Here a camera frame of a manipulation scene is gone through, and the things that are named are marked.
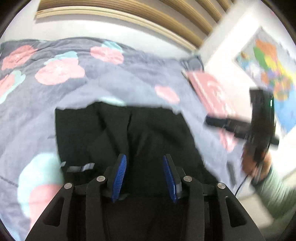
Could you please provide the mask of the right hand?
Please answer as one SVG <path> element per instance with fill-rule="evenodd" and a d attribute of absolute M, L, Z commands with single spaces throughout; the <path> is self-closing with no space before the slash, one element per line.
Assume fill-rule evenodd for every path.
<path fill-rule="evenodd" d="M 244 145 L 242 154 L 242 171 L 249 177 L 256 178 L 257 174 L 260 173 L 258 180 L 261 181 L 267 177 L 271 168 L 271 155 L 269 152 L 263 154 L 264 160 L 261 163 L 262 168 L 259 171 L 257 162 L 253 160 L 253 154 L 250 152 L 248 145 Z"/>

